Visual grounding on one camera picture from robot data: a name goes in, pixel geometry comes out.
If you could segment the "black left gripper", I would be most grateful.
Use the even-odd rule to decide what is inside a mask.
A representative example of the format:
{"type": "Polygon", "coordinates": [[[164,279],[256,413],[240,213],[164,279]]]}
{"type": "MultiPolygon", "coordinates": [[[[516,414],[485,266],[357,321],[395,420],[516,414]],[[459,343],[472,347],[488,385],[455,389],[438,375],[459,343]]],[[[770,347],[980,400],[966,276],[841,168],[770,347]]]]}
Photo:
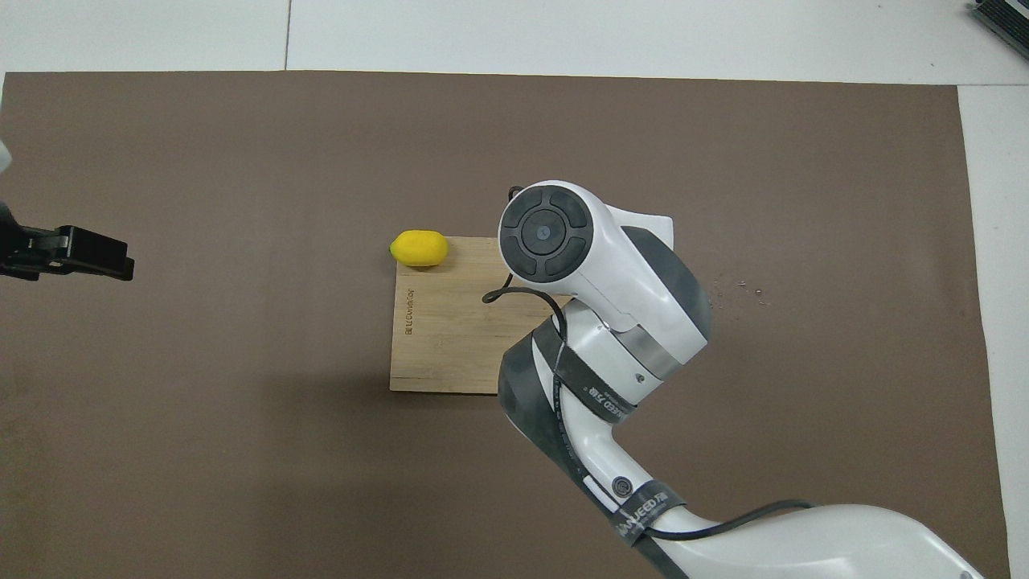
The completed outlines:
{"type": "Polygon", "coordinates": [[[133,280],[135,261],[129,257],[125,241],[101,236],[77,226],[61,226],[66,241],[58,248],[58,264],[51,254],[31,246],[34,237],[19,226],[10,209],[1,202],[1,275],[22,280],[38,280],[41,274],[87,273],[133,280]]]}

